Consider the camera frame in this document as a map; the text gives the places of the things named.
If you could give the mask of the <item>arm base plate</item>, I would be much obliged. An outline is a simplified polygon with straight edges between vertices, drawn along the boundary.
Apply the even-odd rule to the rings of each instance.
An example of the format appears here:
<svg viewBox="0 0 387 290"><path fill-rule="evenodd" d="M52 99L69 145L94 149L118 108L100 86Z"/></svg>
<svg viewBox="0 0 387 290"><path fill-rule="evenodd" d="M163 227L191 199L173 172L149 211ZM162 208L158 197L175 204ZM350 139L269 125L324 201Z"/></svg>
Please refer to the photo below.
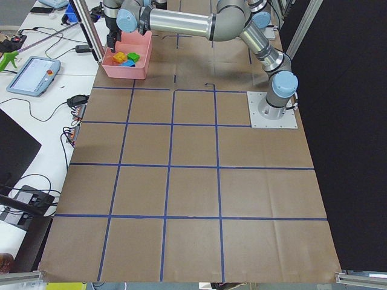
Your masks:
<svg viewBox="0 0 387 290"><path fill-rule="evenodd" d="M264 36L268 39L268 40L275 40L276 39L276 34L275 32L278 30L278 27L277 26L274 26L274 27L271 27L271 26L268 26L268 27L265 27L262 29L262 32L264 33Z"/></svg>
<svg viewBox="0 0 387 290"><path fill-rule="evenodd" d="M250 125L253 129L297 129L298 124L291 101L283 108L267 103L266 92L247 91Z"/></svg>

